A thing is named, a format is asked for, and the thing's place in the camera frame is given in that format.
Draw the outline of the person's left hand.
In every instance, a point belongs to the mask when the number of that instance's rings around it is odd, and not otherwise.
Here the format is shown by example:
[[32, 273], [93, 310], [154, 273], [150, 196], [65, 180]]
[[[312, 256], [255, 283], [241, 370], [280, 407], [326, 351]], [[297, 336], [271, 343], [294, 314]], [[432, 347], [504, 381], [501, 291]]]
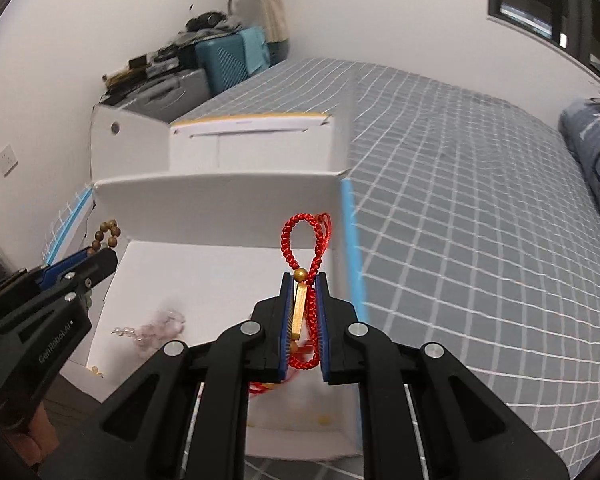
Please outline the person's left hand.
[[55, 427], [50, 422], [44, 403], [38, 404], [25, 430], [4, 430], [4, 434], [24, 462], [31, 468], [42, 465], [59, 445]]

